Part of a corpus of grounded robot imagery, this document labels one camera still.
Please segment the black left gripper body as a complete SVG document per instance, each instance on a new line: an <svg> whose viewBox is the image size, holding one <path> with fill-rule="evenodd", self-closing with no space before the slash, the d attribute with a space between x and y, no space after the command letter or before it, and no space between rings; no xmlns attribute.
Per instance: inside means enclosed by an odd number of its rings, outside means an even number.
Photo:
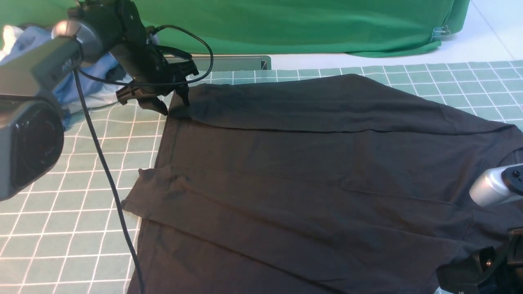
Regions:
<svg viewBox="0 0 523 294"><path fill-rule="evenodd" d="M187 84L188 75L199 74L191 54L163 45L123 42L111 49L110 54L132 78L130 85L116 92L122 105L144 96L168 95L176 86ZM165 56L185 61L170 63Z"/></svg>

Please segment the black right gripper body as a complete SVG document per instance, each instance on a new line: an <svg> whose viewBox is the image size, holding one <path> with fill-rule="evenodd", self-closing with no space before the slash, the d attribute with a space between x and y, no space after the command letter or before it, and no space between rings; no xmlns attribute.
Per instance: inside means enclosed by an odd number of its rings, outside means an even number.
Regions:
<svg viewBox="0 0 523 294"><path fill-rule="evenodd" d="M521 294L522 229L510 229L508 238L499 249L490 246L459 262L439 266L440 288L453 294Z"/></svg>

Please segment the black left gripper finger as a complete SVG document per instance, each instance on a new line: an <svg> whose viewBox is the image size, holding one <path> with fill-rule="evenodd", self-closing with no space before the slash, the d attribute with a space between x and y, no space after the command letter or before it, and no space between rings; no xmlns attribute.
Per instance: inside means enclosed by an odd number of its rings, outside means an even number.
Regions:
<svg viewBox="0 0 523 294"><path fill-rule="evenodd" d="M168 107L157 96L144 96L137 99L138 105L144 110L157 112L163 116L168 115Z"/></svg>
<svg viewBox="0 0 523 294"><path fill-rule="evenodd" d="M175 87L175 93L177 96L179 96L182 100L182 103L185 107L190 106L188 94L189 94L189 86L187 84L181 84Z"/></svg>

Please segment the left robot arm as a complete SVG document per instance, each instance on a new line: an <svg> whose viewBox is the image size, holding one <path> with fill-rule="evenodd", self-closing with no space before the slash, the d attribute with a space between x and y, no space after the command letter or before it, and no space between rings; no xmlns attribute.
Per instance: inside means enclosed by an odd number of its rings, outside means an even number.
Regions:
<svg viewBox="0 0 523 294"><path fill-rule="evenodd" d="M191 54L153 42L167 26L146 27L131 0L86 0L55 25L52 39L1 66L1 200L50 171L64 145L65 110L54 89L82 66L111 54L132 78L116 100L168 114L160 96L175 92L188 106Z"/></svg>

